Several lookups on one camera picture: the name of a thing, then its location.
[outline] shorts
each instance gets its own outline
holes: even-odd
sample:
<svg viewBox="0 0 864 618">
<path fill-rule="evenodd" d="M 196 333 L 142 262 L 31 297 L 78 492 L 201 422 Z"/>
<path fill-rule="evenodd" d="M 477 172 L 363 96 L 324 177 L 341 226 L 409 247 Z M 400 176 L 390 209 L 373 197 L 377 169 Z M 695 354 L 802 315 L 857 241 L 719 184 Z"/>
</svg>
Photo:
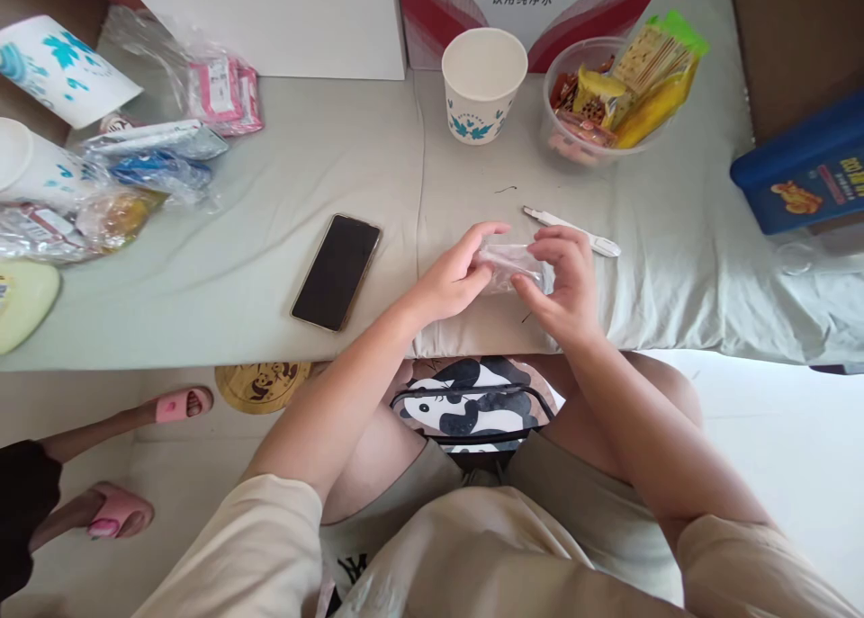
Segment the shorts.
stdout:
<svg viewBox="0 0 864 618">
<path fill-rule="evenodd" d="M 0 602 L 30 581 L 30 539 L 60 500 L 61 471 L 34 441 L 0 449 Z"/>
<path fill-rule="evenodd" d="M 678 565 L 657 521 L 633 487 L 532 432 L 503 473 L 466 475 L 429 441 L 420 456 L 369 506 L 321 526 L 324 561 L 339 597 L 360 578 L 375 554 L 421 507 L 466 485 L 509 485 L 552 515 L 597 570 L 680 604 Z"/>
</svg>

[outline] table surface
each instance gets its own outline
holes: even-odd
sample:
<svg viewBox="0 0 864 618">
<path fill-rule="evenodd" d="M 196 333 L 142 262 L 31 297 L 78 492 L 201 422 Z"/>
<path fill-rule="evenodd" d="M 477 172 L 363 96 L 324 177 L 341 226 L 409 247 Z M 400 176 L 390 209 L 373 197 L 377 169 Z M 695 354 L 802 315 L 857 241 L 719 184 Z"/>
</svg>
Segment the table surface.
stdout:
<svg viewBox="0 0 864 618">
<path fill-rule="evenodd" d="M 0 371 L 332 358 L 474 222 L 503 219 L 502 242 L 529 242 L 538 226 L 523 204 L 622 247 L 596 260 L 600 316 L 622 349 L 861 361 L 864 275 L 779 274 L 728 177 L 752 146 L 734 11 L 694 2 L 646 11 L 677 7 L 711 41 L 686 107 L 654 148 L 603 172 L 574 172 L 543 147 L 541 76 L 482 147 L 451 136 L 437 72 L 262 79 L 266 129 L 212 162 L 220 210 L 161 211 L 119 254 L 65 269 L 54 310 Z M 338 212 L 383 235 L 346 330 L 332 334 L 289 310 Z M 426 328 L 411 356 L 553 352 L 526 315 L 515 296 L 478 299 Z"/>
</svg>

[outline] paper cup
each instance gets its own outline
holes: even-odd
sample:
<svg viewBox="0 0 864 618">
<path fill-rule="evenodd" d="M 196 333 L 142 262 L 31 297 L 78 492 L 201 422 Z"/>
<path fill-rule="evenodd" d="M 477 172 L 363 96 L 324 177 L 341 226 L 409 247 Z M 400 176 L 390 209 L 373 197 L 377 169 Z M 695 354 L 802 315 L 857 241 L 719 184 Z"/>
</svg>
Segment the paper cup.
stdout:
<svg viewBox="0 0 864 618">
<path fill-rule="evenodd" d="M 43 202 L 65 213 L 97 191 L 80 157 L 0 118 L 0 202 Z"/>
<path fill-rule="evenodd" d="M 469 29 L 447 45 L 441 58 L 447 123 L 470 146 L 498 137 L 528 71 L 518 38 L 501 29 Z"/>
<path fill-rule="evenodd" d="M 47 15 L 0 31 L 0 74 L 76 130 L 143 91 Z"/>
</svg>

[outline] white pen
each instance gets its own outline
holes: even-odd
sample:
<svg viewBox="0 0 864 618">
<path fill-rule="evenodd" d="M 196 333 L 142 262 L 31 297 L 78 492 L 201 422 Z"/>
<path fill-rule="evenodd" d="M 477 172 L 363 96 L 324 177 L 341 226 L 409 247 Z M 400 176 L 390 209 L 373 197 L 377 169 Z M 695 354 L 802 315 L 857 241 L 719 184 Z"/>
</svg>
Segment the white pen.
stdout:
<svg viewBox="0 0 864 618">
<path fill-rule="evenodd" d="M 571 227 L 574 229 L 578 229 L 583 234 L 588 236 L 588 240 L 591 245 L 591 249 L 597 252 L 600 255 L 604 255 L 607 258 L 618 258 L 621 255 L 621 247 L 616 245 L 614 242 L 609 240 L 608 238 L 595 236 L 592 233 L 589 233 L 583 228 L 577 227 L 566 220 L 562 220 L 561 218 L 556 218 L 551 213 L 546 213 L 545 211 L 534 210 L 531 207 L 523 206 L 522 211 L 524 211 L 527 215 L 531 216 L 535 220 L 537 220 L 540 224 L 546 225 L 547 227 L 553 227 L 554 225 L 562 225 L 564 227 Z"/>
</svg>

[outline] gold phone case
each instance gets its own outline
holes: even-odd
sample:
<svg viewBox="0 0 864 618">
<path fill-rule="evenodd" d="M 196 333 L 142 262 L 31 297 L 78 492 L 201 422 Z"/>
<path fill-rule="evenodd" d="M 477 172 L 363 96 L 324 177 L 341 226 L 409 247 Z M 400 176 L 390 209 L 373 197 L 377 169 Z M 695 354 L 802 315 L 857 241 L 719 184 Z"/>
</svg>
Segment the gold phone case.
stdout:
<svg viewBox="0 0 864 618">
<path fill-rule="evenodd" d="M 360 280 L 357 282 L 357 286 L 354 288 L 354 294 L 351 297 L 351 302 L 348 303 L 348 307 L 345 310 L 345 316 L 342 317 L 342 321 L 339 323 L 339 328 L 334 330 L 333 328 L 328 328 L 321 326 L 314 321 L 309 321 L 308 319 L 300 318 L 294 315 L 294 306 L 297 305 L 297 299 L 300 298 L 300 295 L 303 293 L 303 288 L 306 287 L 306 281 L 309 279 L 309 273 L 312 271 L 312 267 L 315 265 L 315 262 L 318 260 L 318 255 L 321 252 L 321 248 L 324 246 L 324 241 L 327 239 L 327 235 L 330 233 L 330 229 L 333 227 L 333 222 L 337 217 L 347 218 L 353 220 L 354 222 L 361 222 L 369 227 L 378 231 L 378 237 L 375 239 L 375 244 L 372 247 L 372 252 L 369 254 L 369 258 L 366 259 L 366 265 L 363 268 L 363 273 L 360 275 Z M 348 318 L 351 316 L 351 311 L 354 309 L 354 303 L 357 300 L 357 293 L 360 291 L 360 288 L 363 286 L 364 281 L 366 280 L 366 275 L 369 273 L 369 265 L 372 264 L 373 259 L 375 258 L 375 252 L 378 251 L 378 245 L 381 242 L 381 227 L 374 225 L 370 222 L 366 222 L 365 220 L 361 220 L 359 218 L 355 218 L 354 216 L 346 215 L 345 213 L 335 213 L 332 218 L 330 218 L 330 223 L 327 225 L 327 231 L 324 232 L 324 237 L 321 239 L 320 244 L 318 245 L 318 251 L 315 252 L 315 257 L 312 259 L 312 262 L 309 265 L 309 269 L 306 270 L 306 275 L 303 277 L 303 285 L 300 288 L 300 291 L 297 292 L 297 299 L 294 299 L 294 303 L 291 306 L 291 316 L 297 319 L 298 321 L 302 321 L 303 323 L 308 323 L 310 326 L 319 327 L 322 330 L 327 330 L 331 333 L 342 332 L 345 329 L 345 324 L 348 322 Z"/>
</svg>

